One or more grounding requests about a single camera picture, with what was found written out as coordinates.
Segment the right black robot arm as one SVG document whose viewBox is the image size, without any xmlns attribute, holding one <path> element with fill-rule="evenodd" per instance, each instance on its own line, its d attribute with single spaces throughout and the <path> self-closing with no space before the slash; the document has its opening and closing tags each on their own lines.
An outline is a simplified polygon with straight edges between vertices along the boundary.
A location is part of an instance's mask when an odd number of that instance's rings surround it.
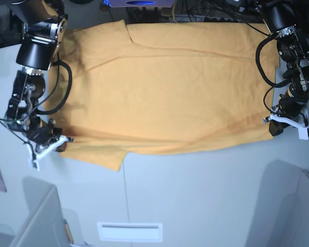
<svg viewBox="0 0 309 247">
<path fill-rule="evenodd" d="M 62 1 L 8 1 L 8 8 L 23 22 L 23 38 L 16 62 L 21 65 L 13 83 L 3 121 L 12 133 L 20 132 L 30 154 L 30 166 L 39 170 L 39 160 L 52 151 L 61 151 L 73 138 L 62 134 L 55 121 L 43 121 L 65 104 L 72 88 L 72 71 L 60 61 L 58 50 L 67 25 Z M 64 67 L 68 85 L 62 101 L 50 111 L 41 111 L 46 90 L 44 71 Z"/>
</svg>

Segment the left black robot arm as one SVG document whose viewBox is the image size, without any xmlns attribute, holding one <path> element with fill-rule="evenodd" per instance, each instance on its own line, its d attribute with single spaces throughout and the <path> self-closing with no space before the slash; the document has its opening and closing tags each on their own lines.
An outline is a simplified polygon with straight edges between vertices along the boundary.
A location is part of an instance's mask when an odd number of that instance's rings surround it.
<svg viewBox="0 0 309 247">
<path fill-rule="evenodd" d="M 300 139 L 307 140 L 309 45 L 299 25 L 299 16 L 291 1 L 255 1 L 255 6 L 270 31 L 270 35 L 256 49 L 257 68 L 271 90 L 287 88 L 278 103 L 268 108 L 270 115 L 264 118 L 264 122 L 269 123 L 272 136 L 280 135 L 285 128 L 292 126 L 298 130 Z M 266 76 L 260 62 L 262 48 L 273 40 L 276 40 L 279 56 L 286 62 L 287 68 L 283 81 L 279 83 L 272 82 Z"/>
</svg>

